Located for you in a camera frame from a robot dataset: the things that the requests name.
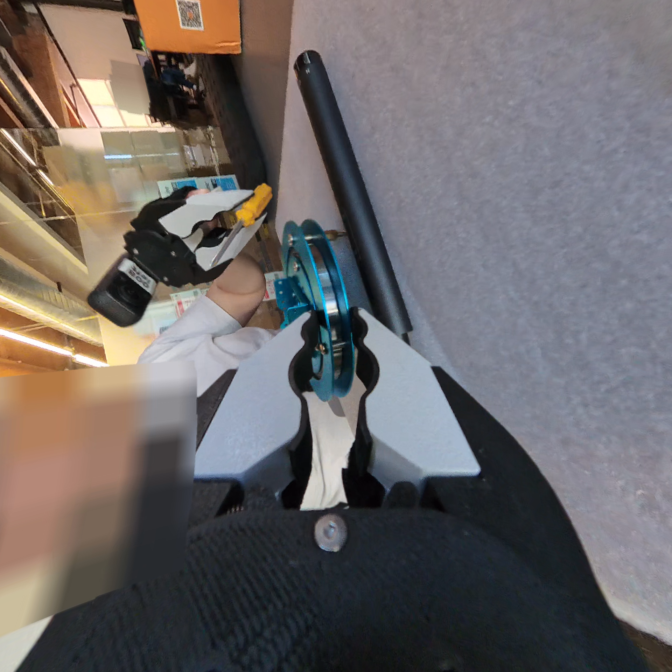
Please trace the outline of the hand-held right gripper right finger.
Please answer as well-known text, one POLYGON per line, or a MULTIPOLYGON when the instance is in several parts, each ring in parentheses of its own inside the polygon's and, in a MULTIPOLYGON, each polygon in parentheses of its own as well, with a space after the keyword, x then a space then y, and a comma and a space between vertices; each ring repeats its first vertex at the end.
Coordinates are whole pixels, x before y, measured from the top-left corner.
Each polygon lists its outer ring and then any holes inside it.
POLYGON ((354 377, 343 410, 354 434, 343 486, 351 508, 378 508, 401 484, 421 499, 435 478, 481 466, 435 368, 364 309, 351 310, 354 377))

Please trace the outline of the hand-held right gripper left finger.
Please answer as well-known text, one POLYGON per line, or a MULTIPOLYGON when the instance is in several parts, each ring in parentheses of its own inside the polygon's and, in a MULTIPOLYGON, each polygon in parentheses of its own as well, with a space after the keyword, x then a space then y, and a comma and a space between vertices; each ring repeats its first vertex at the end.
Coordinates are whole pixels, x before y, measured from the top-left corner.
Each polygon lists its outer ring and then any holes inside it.
POLYGON ((315 315, 301 315, 235 373, 196 451, 197 481, 262 488, 299 509, 313 457, 305 392, 313 378, 315 315))

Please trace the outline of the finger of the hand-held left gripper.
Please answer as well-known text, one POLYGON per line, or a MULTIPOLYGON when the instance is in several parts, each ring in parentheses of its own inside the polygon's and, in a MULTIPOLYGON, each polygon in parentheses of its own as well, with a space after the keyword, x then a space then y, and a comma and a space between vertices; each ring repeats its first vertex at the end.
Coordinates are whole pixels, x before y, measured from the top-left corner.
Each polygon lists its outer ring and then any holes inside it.
POLYGON ((190 251, 199 247, 216 247, 233 227, 227 212, 237 210, 253 192, 249 189, 195 191, 171 212, 158 216, 158 222, 167 234, 178 238, 190 251), (221 236, 204 237, 199 225, 211 220, 218 220, 225 229, 221 236))
POLYGON ((256 234, 266 219, 267 214, 264 213, 254 224, 244 226, 236 234, 230 234, 216 247, 199 247, 196 249, 197 264, 204 271, 210 271, 215 267, 234 259, 251 240, 255 239, 256 234))

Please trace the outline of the yellow-handled screwdriver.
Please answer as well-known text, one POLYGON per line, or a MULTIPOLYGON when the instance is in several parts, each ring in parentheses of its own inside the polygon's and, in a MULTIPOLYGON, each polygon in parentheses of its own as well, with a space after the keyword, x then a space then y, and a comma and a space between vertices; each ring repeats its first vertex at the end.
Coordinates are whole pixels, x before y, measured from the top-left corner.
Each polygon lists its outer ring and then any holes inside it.
POLYGON ((266 183, 262 183, 256 187, 253 195, 245 200, 237 210, 227 212, 230 215, 229 219, 233 222, 233 227, 226 240, 218 249, 217 254, 213 257, 211 267, 219 264, 243 229, 253 226, 264 215, 267 206, 272 200, 272 196, 272 188, 266 183))

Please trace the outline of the blue round metal turntable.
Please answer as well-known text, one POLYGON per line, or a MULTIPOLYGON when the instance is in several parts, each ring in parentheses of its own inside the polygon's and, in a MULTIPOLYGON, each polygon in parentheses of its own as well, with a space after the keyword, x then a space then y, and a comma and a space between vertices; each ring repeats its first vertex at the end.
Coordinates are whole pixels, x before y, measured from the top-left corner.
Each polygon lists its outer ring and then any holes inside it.
POLYGON ((322 401, 346 396, 354 379, 355 349, 350 306, 337 257, 326 232, 313 220, 287 222, 281 238, 283 278, 274 281, 282 328, 304 313, 315 313, 313 377, 322 401))

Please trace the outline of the person's left forearm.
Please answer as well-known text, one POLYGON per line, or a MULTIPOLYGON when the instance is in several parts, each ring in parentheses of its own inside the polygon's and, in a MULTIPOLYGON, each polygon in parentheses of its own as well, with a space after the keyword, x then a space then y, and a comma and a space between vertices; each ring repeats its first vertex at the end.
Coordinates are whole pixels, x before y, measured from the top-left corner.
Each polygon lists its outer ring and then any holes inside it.
POLYGON ((246 327, 264 301, 265 274, 258 262, 247 253, 240 253, 211 284, 206 296, 246 327))

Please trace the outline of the orange cardboard box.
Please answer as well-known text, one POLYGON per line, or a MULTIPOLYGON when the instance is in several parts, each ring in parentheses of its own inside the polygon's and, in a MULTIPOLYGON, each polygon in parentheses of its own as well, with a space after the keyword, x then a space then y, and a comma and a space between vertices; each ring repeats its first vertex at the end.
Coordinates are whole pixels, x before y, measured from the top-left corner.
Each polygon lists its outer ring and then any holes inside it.
POLYGON ((241 54, 239 1, 135 1, 134 6, 152 51, 241 54))

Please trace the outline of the white foam sheet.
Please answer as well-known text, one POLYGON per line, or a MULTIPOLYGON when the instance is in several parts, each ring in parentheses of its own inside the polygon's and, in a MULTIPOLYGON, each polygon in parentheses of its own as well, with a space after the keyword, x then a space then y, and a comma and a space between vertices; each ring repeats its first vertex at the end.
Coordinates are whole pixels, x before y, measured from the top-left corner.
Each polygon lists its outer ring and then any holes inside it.
POLYGON ((671 2, 295 1, 278 220, 340 220, 320 52, 413 346, 525 447, 671 641, 671 2))

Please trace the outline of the silver ventilation duct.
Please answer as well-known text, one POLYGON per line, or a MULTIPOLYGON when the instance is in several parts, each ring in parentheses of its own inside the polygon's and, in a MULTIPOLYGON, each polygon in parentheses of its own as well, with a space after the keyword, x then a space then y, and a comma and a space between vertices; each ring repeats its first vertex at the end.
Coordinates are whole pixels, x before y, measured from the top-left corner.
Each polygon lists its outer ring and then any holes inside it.
POLYGON ((1 307, 92 345, 103 345, 97 314, 87 304, 1 258, 1 307))

